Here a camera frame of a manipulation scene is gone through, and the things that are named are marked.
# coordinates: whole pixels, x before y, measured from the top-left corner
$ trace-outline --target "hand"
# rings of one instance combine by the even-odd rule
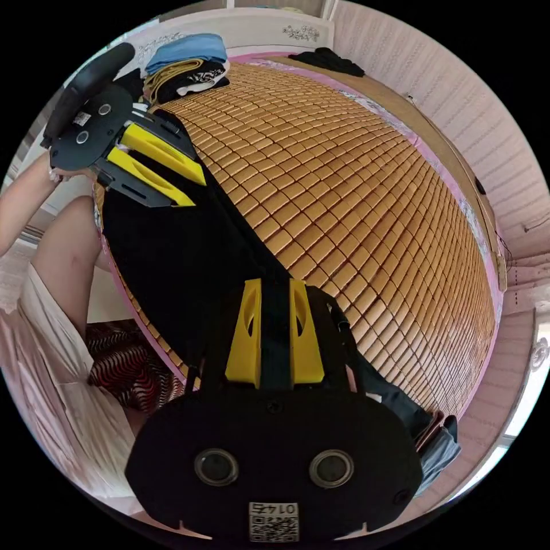
[[[86,176],[87,178],[90,178],[91,180],[96,179],[96,174],[94,174],[94,172],[90,168],[83,168],[82,170],[76,170],[75,172],[62,170],[60,168],[54,168],[53,172],[56,173],[56,174],[59,174],[60,176],[64,176],[66,178],[72,178],[74,176]]]

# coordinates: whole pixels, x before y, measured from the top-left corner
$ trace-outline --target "folded clothes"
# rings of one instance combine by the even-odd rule
[[[166,65],[187,59],[224,63],[227,61],[227,52],[222,37],[217,34],[202,33],[190,34],[174,40],[155,52],[145,71],[148,75],[152,75]]]
[[[365,71],[360,66],[349,59],[336,55],[330,48],[317,48],[314,52],[291,54],[288,57],[321,69],[334,70],[337,73],[350,74],[351,76],[365,75]]]
[[[174,65],[146,79],[144,95],[151,103],[163,104],[187,92],[203,92],[213,88],[225,77],[230,67],[228,61],[223,64],[205,61],[198,69],[180,72],[177,68],[172,69]]]
[[[158,89],[164,82],[170,80],[178,74],[190,73],[191,71],[199,69],[205,61],[203,59],[186,59],[183,61],[176,61],[170,65],[166,65],[163,69],[155,74],[149,75],[145,78],[143,84],[144,89],[148,89],[151,93]]]
[[[178,88],[178,97],[185,97],[188,95],[193,95],[194,93],[205,92],[206,90],[214,90],[216,88],[223,88],[229,84],[229,79],[225,76],[222,76],[217,82],[213,85],[210,85],[209,82],[204,82],[202,84],[192,84],[187,88]]]

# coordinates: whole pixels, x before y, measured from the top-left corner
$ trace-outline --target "striped fabric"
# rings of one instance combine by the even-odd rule
[[[87,326],[94,365],[88,383],[105,388],[123,407],[148,415],[183,394],[184,386],[158,358],[133,320]]]

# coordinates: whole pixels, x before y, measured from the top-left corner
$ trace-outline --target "wall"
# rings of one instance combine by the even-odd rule
[[[519,126],[490,88],[432,38],[379,11],[341,0],[335,52],[415,103],[459,149],[485,187],[516,258],[547,252],[550,193]]]
[[[462,452],[387,528],[410,521],[438,505],[455,492],[490,451],[521,396],[534,330],[533,311],[502,316],[489,366],[458,423]]]

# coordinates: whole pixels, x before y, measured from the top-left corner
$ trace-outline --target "blue denim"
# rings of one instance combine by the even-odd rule
[[[222,37],[217,34],[190,34],[161,46],[145,68],[148,75],[155,74],[166,65],[186,59],[204,59],[225,63],[227,52]]]

